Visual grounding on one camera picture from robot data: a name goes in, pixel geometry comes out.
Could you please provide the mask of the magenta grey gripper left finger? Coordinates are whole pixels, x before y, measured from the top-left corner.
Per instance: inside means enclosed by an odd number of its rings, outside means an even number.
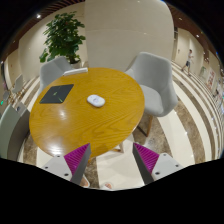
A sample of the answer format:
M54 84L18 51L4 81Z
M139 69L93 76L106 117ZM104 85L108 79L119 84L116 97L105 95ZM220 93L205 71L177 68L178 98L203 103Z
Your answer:
M85 144L65 156L56 155L42 169L79 185L91 155L91 145Z

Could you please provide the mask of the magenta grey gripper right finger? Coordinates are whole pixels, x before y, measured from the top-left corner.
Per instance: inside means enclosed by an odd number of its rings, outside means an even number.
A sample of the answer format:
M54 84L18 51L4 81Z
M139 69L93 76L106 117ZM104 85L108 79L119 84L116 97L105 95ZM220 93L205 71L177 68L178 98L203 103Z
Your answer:
M145 185L183 168L169 154L158 154L137 143L133 144L133 155Z

